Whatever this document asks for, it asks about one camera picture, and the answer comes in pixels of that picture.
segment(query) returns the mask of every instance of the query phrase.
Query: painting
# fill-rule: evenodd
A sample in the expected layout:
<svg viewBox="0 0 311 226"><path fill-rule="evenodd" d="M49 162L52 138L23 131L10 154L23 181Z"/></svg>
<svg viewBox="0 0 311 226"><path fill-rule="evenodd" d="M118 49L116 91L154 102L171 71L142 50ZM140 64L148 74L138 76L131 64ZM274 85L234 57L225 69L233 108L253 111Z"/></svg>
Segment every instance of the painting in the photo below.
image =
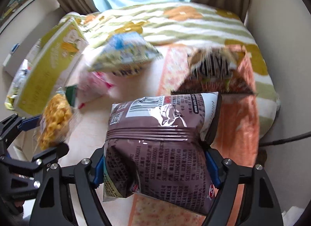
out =
<svg viewBox="0 0 311 226"><path fill-rule="evenodd" d="M0 17L0 34L6 26L17 16L26 6L34 0L10 0L5 11Z"/></svg>

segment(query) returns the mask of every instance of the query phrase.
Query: purple snack bag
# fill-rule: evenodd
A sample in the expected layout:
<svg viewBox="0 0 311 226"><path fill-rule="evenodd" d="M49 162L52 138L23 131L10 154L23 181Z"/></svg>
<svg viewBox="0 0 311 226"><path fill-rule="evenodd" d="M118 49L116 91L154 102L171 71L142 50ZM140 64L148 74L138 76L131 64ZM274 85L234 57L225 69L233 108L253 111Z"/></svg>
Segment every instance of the purple snack bag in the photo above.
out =
<svg viewBox="0 0 311 226"><path fill-rule="evenodd" d="M216 92L113 105L104 201L139 193L207 215L215 195L202 147L214 140L220 102Z"/></svg>

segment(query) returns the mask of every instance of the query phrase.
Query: blue gripper pad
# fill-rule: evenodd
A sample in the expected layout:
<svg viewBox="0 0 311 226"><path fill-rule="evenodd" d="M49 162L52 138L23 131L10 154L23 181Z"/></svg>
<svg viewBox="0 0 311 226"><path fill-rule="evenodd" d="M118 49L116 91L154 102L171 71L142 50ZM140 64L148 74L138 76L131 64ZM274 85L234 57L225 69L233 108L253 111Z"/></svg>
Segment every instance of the blue gripper pad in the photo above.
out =
<svg viewBox="0 0 311 226"><path fill-rule="evenodd" d="M212 183L217 189L219 189L221 187L221 181L218 176L217 165L215 164L213 158L207 151L205 152L205 158L206 158L207 170L208 170L208 173L210 174Z"/></svg>
<svg viewBox="0 0 311 226"><path fill-rule="evenodd" d="M42 115L40 114L40 115L22 120L21 124L18 126L18 130L28 131L28 130L38 127L40 125L41 116Z"/></svg>
<svg viewBox="0 0 311 226"><path fill-rule="evenodd" d="M95 188L104 182L104 156L102 156L95 168L95 178L93 184Z"/></svg>

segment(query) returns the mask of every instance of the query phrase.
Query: qr code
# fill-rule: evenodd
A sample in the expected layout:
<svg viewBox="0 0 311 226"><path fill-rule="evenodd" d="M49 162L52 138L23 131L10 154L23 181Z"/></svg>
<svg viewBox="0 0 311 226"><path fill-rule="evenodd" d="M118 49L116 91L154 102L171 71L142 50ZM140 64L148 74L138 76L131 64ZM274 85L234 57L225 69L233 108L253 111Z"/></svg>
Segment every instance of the qr code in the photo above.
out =
<svg viewBox="0 0 311 226"><path fill-rule="evenodd" d="M111 119L110 125L118 123L122 117L122 114L123 114L123 111L115 114Z"/></svg>
<svg viewBox="0 0 311 226"><path fill-rule="evenodd" d="M128 102L127 102L127 103L122 103L122 104L119 106L118 111L121 110L121 109L126 108L127 105L128 105Z"/></svg>

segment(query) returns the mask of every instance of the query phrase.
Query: yellow puffed snack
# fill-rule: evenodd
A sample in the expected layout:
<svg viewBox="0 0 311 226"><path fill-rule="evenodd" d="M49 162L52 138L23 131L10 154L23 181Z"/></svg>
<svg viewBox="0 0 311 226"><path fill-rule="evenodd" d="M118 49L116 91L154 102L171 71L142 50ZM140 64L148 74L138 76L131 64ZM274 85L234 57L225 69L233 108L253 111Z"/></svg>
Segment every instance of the yellow puffed snack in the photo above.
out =
<svg viewBox="0 0 311 226"><path fill-rule="evenodd" d="M65 94L57 93L46 106L40 122L38 145L42 150L57 145L66 137L72 116Z"/></svg>

